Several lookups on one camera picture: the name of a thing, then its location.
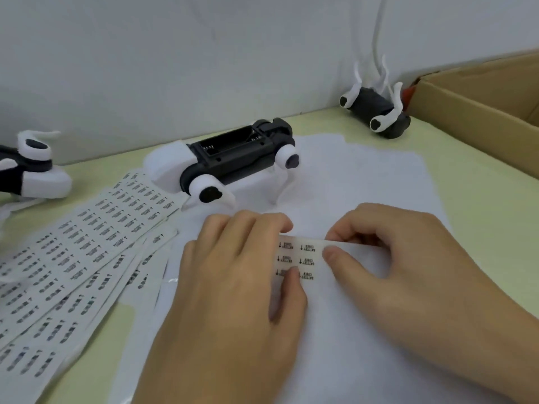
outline white wall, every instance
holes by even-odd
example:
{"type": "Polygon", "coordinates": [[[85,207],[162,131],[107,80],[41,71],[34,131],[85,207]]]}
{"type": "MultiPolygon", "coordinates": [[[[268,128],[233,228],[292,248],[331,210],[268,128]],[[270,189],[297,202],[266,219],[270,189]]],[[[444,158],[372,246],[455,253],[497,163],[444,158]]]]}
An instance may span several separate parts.
{"type": "MultiPolygon", "coordinates": [[[[380,0],[0,0],[0,144],[60,163],[334,106],[380,0]]],[[[539,0],[388,0],[392,79],[535,48],[539,0]]]]}

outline robot dog toy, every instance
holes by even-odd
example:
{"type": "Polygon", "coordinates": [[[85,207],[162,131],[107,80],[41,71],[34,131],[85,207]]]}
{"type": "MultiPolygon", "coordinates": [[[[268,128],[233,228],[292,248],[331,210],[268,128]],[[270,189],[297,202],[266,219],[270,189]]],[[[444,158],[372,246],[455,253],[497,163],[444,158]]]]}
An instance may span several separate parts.
{"type": "Polygon", "coordinates": [[[410,117],[403,113],[401,101],[402,82],[397,82],[393,90],[387,84],[389,72],[382,55],[382,71],[380,78],[373,87],[362,87],[359,64],[354,64],[355,83],[352,88],[341,96],[339,101],[342,108],[350,110],[370,130],[386,139],[395,139],[402,135],[410,126],[410,117]],[[382,96],[388,87],[391,102],[382,96]]]}
{"type": "Polygon", "coordinates": [[[17,199],[0,207],[0,229],[12,211],[69,194],[71,177],[52,164],[50,146],[38,139],[58,135],[57,131],[25,130],[17,135],[16,149],[0,145],[0,191],[17,199]]]}
{"type": "Polygon", "coordinates": [[[275,198],[295,180],[300,158],[292,127],[284,120],[259,120],[209,139],[185,144],[177,141],[146,156],[144,169],[152,182],[169,193],[185,192],[190,197],[182,206],[221,199],[235,207],[236,199],[227,184],[272,165],[287,171],[288,178],[275,198]]]}

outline brown cardboard box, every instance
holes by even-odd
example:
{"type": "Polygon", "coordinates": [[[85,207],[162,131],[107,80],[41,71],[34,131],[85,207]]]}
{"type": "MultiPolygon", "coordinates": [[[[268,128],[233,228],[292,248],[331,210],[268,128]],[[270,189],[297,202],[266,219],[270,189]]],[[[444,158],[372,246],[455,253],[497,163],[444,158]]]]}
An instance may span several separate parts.
{"type": "Polygon", "coordinates": [[[539,52],[423,76],[408,113],[539,178],[539,52]]]}

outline hand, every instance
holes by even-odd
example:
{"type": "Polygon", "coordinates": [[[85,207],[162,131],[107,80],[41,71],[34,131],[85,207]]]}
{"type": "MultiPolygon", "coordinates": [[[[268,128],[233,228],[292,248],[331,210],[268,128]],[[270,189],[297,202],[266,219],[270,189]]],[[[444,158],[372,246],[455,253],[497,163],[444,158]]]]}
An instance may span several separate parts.
{"type": "Polygon", "coordinates": [[[297,268],[268,318],[284,214],[208,217],[185,246],[178,289],[154,340],[133,400],[146,403],[269,403],[292,370],[307,297],[297,268]]]}
{"type": "Polygon", "coordinates": [[[326,239],[389,247],[385,279],[338,247],[323,256],[355,305],[395,343],[513,400],[539,402],[539,321],[481,271],[436,217],[366,203],[326,239]]]}

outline yellow table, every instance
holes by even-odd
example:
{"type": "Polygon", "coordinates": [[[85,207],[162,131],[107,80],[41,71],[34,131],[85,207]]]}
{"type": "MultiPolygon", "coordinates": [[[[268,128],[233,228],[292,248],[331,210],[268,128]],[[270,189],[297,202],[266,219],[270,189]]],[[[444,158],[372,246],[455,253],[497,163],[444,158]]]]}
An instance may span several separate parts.
{"type": "MultiPolygon", "coordinates": [[[[399,139],[380,139],[340,108],[287,119],[297,135],[341,133],[348,142],[415,151],[423,156],[438,188],[457,240],[488,275],[518,303],[539,317],[539,180],[413,119],[399,139]]],[[[73,164],[72,195],[21,211],[5,226],[3,248],[51,223],[140,167],[152,149],[73,164]]],[[[116,305],[78,362],[44,394],[40,403],[106,403],[133,312],[116,305]]]]}

